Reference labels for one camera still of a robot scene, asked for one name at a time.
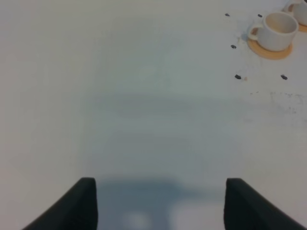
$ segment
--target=white ceramic mug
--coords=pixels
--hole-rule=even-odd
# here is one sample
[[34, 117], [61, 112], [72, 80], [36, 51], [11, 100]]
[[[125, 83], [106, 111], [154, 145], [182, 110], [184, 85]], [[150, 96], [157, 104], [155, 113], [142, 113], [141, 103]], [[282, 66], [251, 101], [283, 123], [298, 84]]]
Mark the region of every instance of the white ceramic mug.
[[294, 16], [298, 23], [307, 25], [307, 2], [305, 0], [290, 0], [283, 11]]
[[282, 51], [290, 46], [297, 31], [298, 23], [293, 16], [274, 12], [265, 16], [261, 23], [252, 25], [248, 37], [269, 51]]

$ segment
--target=white table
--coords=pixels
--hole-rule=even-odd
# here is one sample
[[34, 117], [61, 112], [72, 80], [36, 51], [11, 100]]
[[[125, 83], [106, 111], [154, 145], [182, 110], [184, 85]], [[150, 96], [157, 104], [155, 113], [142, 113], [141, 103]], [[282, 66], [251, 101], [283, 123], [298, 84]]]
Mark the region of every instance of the white table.
[[[241, 177], [307, 226], [307, 34], [279, 61], [242, 36], [285, 3], [2, 1], [1, 228], [20, 229], [83, 176], [204, 191]], [[221, 199], [179, 202], [171, 222], [223, 229]]]

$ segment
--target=coaster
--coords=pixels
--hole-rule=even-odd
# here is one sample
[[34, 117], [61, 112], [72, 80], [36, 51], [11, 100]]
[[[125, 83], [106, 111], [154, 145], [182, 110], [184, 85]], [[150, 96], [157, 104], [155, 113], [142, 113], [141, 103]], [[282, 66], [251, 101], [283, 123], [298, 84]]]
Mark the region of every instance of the coaster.
[[249, 48], [257, 55], [259, 55], [262, 58], [271, 59], [271, 60], [280, 60], [284, 59], [292, 52], [292, 43], [291, 45], [283, 50], [278, 52], [269, 51], [265, 48], [262, 48], [257, 41], [248, 39], [248, 46]]
[[301, 32], [307, 32], [307, 25], [298, 24], [298, 30]]

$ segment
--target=dark spot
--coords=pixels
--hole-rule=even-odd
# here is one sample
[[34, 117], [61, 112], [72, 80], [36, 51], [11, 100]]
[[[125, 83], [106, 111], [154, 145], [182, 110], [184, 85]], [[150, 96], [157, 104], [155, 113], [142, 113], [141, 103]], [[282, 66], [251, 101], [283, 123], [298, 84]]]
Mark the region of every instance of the dark spot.
[[287, 80], [288, 78], [285, 75], [280, 75], [282, 77], [282, 79]]

